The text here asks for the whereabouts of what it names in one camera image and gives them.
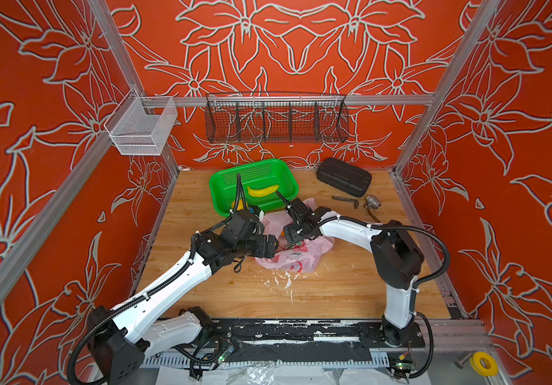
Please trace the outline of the pink translucent plastic bag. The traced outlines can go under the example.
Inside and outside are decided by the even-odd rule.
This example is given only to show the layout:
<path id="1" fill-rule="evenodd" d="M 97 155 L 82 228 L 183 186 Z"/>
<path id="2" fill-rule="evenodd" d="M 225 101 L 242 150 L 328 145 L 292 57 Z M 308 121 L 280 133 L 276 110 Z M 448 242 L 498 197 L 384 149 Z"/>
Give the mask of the pink translucent plastic bag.
<path id="1" fill-rule="evenodd" d="M 274 235 L 279 241 L 279 248 L 273 258 L 255 259 L 256 263 L 268 270 L 314 273 L 322 256 L 330 252 L 335 245 L 333 237 L 325 236 L 315 240 L 289 242 L 284 235 L 284 226 L 291 224 L 292 219 L 284 210 L 266 214 L 261 223 L 264 225 L 264 234 Z"/>

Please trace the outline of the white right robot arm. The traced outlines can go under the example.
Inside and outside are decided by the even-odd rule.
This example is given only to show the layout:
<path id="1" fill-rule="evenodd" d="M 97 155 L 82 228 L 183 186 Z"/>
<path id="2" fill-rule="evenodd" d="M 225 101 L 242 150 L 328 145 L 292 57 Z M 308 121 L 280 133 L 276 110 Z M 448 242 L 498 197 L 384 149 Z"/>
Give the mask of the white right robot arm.
<path id="1" fill-rule="evenodd" d="M 436 235 L 399 221 L 387 224 L 368 223 L 343 216 L 326 207 L 311 209 L 296 198 L 282 200 L 292 223 L 284 227 L 290 243 L 333 237 L 357 245 L 372 253 L 378 274 L 386 284 L 386 307 L 381 320 L 384 341 L 399 347 L 414 332 L 415 303 L 419 286 L 441 277 L 449 269 L 451 255 L 446 244 Z M 441 247 L 444 259 L 435 272 L 420 277 L 425 255 L 410 236 L 418 233 Z"/>

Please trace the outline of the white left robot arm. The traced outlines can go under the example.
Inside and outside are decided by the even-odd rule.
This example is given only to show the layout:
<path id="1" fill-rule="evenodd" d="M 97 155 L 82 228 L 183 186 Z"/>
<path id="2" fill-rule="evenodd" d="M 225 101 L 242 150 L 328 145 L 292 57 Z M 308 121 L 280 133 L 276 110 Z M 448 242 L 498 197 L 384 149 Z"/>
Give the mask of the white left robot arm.
<path id="1" fill-rule="evenodd" d="M 97 384 L 120 384 L 145 357 L 196 342 L 211 323 L 203 310 L 192 308 L 168 321 L 160 316 L 220 269 L 240 266 L 247 257 L 274 257 L 278 241 L 264 233 L 263 215 L 257 206 L 235 210 L 193 234 L 189 250 L 144 290 L 110 310 L 99 306 L 91 312 L 88 330 L 67 362 L 68 382 L 82 382 L 75 370 L 83 350 L 89 351 L 102 374 Z"/>

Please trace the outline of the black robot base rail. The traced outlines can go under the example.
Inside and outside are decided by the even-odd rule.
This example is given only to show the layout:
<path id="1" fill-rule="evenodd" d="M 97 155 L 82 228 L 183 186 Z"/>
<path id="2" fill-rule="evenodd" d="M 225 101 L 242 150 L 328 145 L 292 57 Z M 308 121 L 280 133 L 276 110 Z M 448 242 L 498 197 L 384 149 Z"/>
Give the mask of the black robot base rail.
<path id="1" fill-rule="evenodd" d="M 208 359 L 222 349 L 221 368 L 251 364 L 382 368 L 404 356 L 419 364 L 429 338 L 419 325 L 398 346 L 387 343 L 380 319 L 214 319 L 213 341 L 197 353 Z"/>

